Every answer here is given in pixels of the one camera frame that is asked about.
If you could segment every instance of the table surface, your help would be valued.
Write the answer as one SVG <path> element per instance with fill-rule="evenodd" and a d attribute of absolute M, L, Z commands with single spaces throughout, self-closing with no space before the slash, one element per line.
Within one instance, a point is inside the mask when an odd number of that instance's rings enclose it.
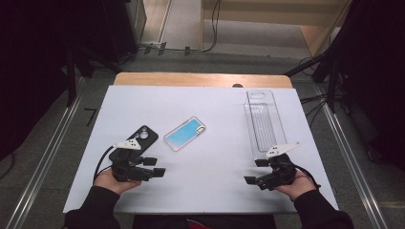
<path fill-rule="evenodd" d="M 322 185 L 321 193 L 337 209 L 325 169 L 298 96 L 289 84 L 285 88 L 229 88 L 224 84 L 242 78 L 247 83 L 256 75 L 189 74 L 189 73 L 122 73 L 130 82 L 143 81 L 145 75 L 155 80 L 176 81 L 191 77 L 200 79 L 204 86 L 111 86 L 105 96 L 92 136 L 78 168 L 64 212 L 80 207 L 88 190 L 96 164 L 102 153 L 115 142 L 126 139 L 142 125 L 148 125 L 160 135 L 144 156 L 155 156 L 155 167 L 166 168 L 162 178 L 152 178 L 136 189 L 124 193 L 117 212 L 137 214 L 275 214 L 295 212 L 287 196 L 276 191 L 261 191 L 245 184 L 244 176 L 259 177 L 270 173 L 268 168 L 254 164 L 245 119 L 245 92 L 272 91 L 288 142 L 302 142 L 288 153 L 291 160 L 308 169 Z M 260 76 L 268 81 L 283 76 Z M 190 116 L 196 116 L 207 127 L 206 131 L 183 149 L 173 152 L 163 136 Z M 105 159 L 101 167 L 111 161 Z"/>

